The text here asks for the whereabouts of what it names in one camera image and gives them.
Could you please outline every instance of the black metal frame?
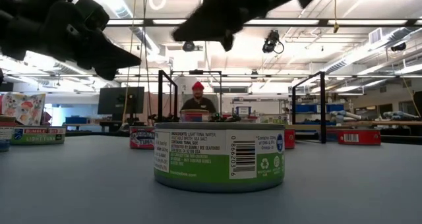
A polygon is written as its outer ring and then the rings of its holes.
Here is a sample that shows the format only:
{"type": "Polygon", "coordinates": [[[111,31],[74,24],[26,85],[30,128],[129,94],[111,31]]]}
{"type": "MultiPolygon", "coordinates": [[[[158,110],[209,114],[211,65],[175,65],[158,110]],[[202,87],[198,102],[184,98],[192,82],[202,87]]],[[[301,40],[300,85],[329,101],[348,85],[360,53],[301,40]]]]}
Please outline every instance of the black metal frame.
{"type": "MultiPolygon", "coordinates": [[[[107,27],[178,27],[181,25],[186,18],[112,18],[110,19],[112,23],[107,24],[107,27]]],[[[261,22],[259,24],[251,21],[246,22],[243,27],[334,27],[336,22],[333,18],[264,18],[259,19],[261,22]]],[[[337,23],[340,27],[347,28],[360,28],[360,27],[385,27],[385,28],[400,28],[400,27],[420,27],[421,24],[418,22],[420,19],[368,19],[368,18],[343,18],[338,19],[337,23]]]]}
{"type": "Polygon", "coordinates": [[[302,85],[309,79],[320,76],[320,100],[321,100],[321,143],[325,144],[327,142],[327,134],[326,134],[326,104],[325,104],[325,72],[320,71],[315,73],[314,75],[309,76],[308,78],[302,80],[300,83],[293,86],[291,90],[291,123],[293,125],[296,124],[296,87],[302,85]]]}
{"type": "MultiPolygon", "coordinates": [[[[183,74],[183,73],[185,73],[185,72],[188,72],[188,73],[191,73],[191,71],[170,71],[170,76],[173,76],[173,73],[181,73],[181,74],[183,74]]],[[[212,76],[212,73],[218,73],[219,75],[220,75],[220,116],[222,116],[222,113],[223,113],[223,87],[222,87],[222,84],[223,84],[223,73],[222,73],[222,71],[216,71],[216,70],[208,70],[208,71],[205,71],[205,70],[198,70],[197,71],[198,73],[202,73],[202,74],[204,74],[204,73],[209,73],[210,74],[210,76],[212,76]]]]}
{"type": "Polygon", "coordinates": [[[177,116],[177,85],[168,76],[163,70],[158,71],[158,122],[162,122],[163,118],[163,76],[169,80],[169,82],[174,86],[174,116],[177,116]]]}

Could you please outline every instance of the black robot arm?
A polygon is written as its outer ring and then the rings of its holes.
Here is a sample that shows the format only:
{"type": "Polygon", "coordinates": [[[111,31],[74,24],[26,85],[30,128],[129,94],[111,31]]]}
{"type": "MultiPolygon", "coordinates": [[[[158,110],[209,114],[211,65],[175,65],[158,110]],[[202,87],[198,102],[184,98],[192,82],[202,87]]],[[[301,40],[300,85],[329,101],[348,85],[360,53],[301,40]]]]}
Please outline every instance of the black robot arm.
{"type": "Polygon", "coordinates": [[[117,47],[103,34],[109,21],[93,0],[0,0],[0,47],[3,55],[23,60],[26,51],[113,80],[117,69],[140,65],[140,58],[117,47]]]}

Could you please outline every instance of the red can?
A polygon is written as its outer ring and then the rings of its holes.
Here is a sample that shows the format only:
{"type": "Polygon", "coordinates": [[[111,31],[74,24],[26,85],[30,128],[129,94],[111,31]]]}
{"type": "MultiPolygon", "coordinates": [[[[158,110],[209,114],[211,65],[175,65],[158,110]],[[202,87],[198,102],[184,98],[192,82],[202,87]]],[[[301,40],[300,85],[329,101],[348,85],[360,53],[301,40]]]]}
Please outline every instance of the red can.
{"type": "Polygon", "coordinates": [[[153,127],[148,126],[132,126],[131,131],[131,148],[137,149],[154,149],[155,133],[153,127]]]}
{"type": "Polygon", "coordinates": [[[286,141],[285,148],[286,149],[294,149],[295,148],[295,130],[294,129],[286,129],[284,130],[284,140],[286,141]]]}
{"type": "Polygon", "coordinates": [[[338,131],[339,144],[381,145],[381,134],[376,129],[341,129],[338,131]]]}

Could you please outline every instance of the can label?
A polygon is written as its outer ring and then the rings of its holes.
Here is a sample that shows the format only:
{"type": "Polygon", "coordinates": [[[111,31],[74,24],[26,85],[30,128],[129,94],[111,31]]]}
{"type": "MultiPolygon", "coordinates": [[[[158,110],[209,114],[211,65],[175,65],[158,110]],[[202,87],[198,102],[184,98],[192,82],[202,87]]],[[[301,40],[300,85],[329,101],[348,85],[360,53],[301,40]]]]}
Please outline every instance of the can label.
{"type": "Polygon", "coordinates": [[[154,129],[131,127],[131,148],[154,148],[154,129]]]}
{"type": "Polygon", "coordinates": [[[15,127],[15,131],[13,132],[11,139],[11,144],[62,144],[65,142],[65,133],[65,128],[15,127]]]}
{"type": "Polygon", "coordinates": [[[156,129],[154,171],[198,182],[284,178],[284,131],[156,129]]]}
{"type": "Polygon", "coordinates": [[[8,150],[11,146],[12,126],[0,126],[0,150],[8,150]]]}

